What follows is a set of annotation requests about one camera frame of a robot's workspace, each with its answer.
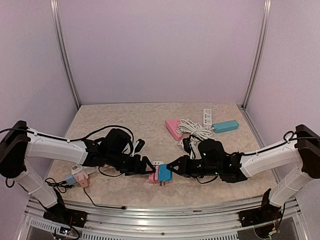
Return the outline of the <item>pink socket adapter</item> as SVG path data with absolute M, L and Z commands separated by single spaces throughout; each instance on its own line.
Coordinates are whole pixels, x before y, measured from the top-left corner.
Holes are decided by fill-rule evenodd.
M 159 183 L 159 165 L 155 166 L 155 172 L 149 175 L 148 181 L 150 184 Z

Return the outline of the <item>small white plug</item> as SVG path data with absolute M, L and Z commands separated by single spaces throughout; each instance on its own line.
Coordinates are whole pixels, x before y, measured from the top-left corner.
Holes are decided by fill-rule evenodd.
M 162 161 L 152 161 L 151 164 L 153 166 L 160 166 L 160 165 L 163 165 L 164 163 Z

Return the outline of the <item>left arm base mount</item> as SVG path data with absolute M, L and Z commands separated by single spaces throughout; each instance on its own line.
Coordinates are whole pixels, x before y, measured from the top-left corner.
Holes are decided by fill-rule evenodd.
M 43 214 L 43 218 L 56 223 L 65 224 L 70 227 L 83 228 L 86 223 L 88 213 L 82 210 L 67 208 L 60 192 L 56 189 L 53 190 L 57 196 L 57 203 L 49 208 L 44 207 L 45 212 Z

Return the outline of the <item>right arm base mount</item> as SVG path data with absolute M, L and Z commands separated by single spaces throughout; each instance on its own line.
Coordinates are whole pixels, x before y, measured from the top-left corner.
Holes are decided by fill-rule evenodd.
M 282 217 L 281 207 L 270 204 L 269 196 L 271 189 L 269 188 L 262 197 L 260 207 L 242 210 L 238 213 L 238 217 L 242 227 L 249 227 L 267 223 Z

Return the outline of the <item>blue plug adapter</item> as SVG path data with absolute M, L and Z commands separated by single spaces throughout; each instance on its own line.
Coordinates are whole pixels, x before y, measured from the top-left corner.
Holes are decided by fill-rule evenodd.
M 173 174 L 172 172 L 167 169 L 167 164 L 161 164 L 158 167 L 158 181 L 160 185 L 170 182 L 173 179 Z

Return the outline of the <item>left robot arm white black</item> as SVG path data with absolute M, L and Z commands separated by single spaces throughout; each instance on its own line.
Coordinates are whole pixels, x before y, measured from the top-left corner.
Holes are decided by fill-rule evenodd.
M 6 135 L 0 142 L 0 174 L 22 186 L 57 221 L 66 222 L 70 211 L 59 191 L 45 184 L 28 166 L 27 158 L 60 160 L 93 168 L 108 165 L 126 176 L 156 172 L 150 160 L 138 154 L 143 141 L 134 143 L 134 134 L 129 128 L 120 125 L 100 128 L 101 131 L 105 129 L 109 129 L 107 135 L 95 140 L 89 138 L 98 130 L 81 138 L 68 139 L 39 132 L 20 120 L 3 130 Z

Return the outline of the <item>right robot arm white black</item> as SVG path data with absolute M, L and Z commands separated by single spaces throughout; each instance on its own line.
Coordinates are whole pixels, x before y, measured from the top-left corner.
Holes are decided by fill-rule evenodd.
M 223 144 L 214 139 L 202 140 L 197 147 L 199 159 L 183 155 L 167 164 L 167 169 L 185 178 L 214 176 L 238 183 L 270 169 L 295 165 L 276 187 L 264 193 L 255 212 L 260 222 L 268 221 L 288 199 L 320 177 L 320 137 L 303 124 L 285 133 L 281 141 L 252 152 L 226 153 Z

